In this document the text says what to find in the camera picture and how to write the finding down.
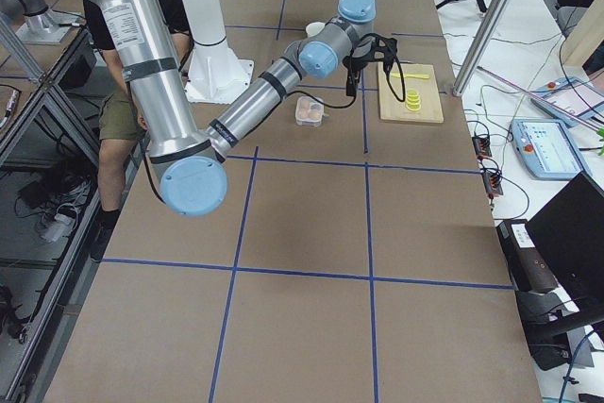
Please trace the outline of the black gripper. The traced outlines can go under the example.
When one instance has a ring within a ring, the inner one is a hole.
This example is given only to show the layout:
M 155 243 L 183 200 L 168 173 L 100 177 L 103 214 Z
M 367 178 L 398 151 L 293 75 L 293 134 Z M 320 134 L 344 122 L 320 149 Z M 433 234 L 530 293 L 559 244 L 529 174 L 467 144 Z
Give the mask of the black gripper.
M 351 52 L 343 59 L 343 66 L 347 71 L 346 74 L 346 94 L 354 95 L 359 89 L 361 83 L 362 70 L 370 63 L 376 60 L 375 47 L 371 46 L 369 50 L 360 56 L 354 56 Z

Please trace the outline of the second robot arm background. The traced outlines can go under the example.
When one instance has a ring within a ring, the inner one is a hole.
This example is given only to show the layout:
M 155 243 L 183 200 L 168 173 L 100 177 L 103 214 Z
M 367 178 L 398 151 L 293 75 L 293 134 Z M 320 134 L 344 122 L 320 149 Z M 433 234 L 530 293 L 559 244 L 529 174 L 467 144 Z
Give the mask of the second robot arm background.
M 68 34 L 72 21 L 52 10 L 45 0 L 1 0 L 1 19 L 8 25 L 21 25 L 16 35 L 27 44 L 59 44 Z

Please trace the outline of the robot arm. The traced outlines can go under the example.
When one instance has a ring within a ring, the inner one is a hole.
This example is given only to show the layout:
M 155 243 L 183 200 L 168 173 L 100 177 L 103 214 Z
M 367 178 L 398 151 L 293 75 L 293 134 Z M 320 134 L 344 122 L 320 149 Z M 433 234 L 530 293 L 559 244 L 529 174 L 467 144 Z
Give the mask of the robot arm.
M 159 0 L 89 0 L 100 7 L 140 104 L 148 155 L 163 202 L 186 216 L 215 210 L 227 193 L 227 152 L 262 123 L 306 76 L 322 79 L 371 48 L 375 0 L 339 0 L 314 36 L 290 44 L 258 76 L 227 43 L 219 0 L 182 0 L 193 58 L 182 74 Z

